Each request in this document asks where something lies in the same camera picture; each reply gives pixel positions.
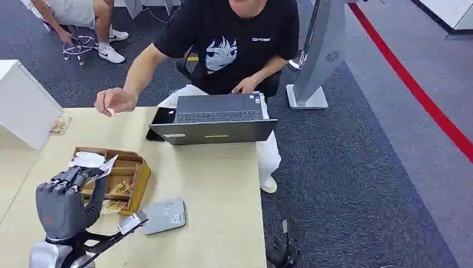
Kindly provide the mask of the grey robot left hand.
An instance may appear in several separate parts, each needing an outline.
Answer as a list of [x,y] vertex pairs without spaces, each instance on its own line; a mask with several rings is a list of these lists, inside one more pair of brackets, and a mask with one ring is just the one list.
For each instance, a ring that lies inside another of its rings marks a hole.
[[[83,186],[90,178],[98,179],[88,203]],[[73,166],[36,188],[36,208],[46,238],[65,240],[84,232],[100,217],[107,192],[108,176],[98,167]]]

